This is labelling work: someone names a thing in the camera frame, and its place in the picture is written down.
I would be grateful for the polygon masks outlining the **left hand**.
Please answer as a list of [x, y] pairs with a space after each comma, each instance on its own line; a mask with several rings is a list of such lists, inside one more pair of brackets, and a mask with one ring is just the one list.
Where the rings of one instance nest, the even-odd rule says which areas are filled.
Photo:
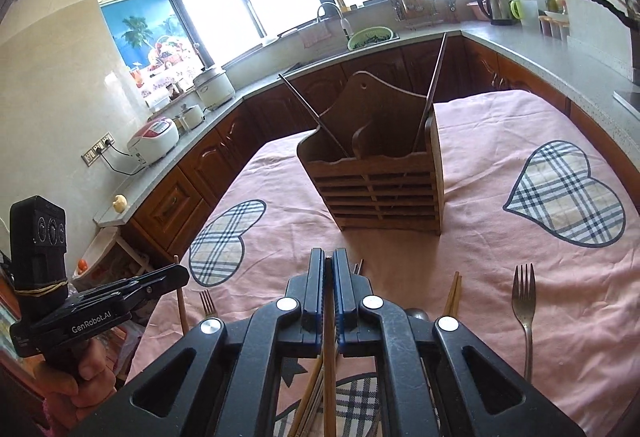
[[106, 363], [106, 350], [99, 339], [90, 339], [78, 363], [78, 383], [42, 361], [34, 368], [35, 380], [43, 392], [43, 410], [50, 436], [65, 436], [102, 402], [116, 393], [116, 377]]

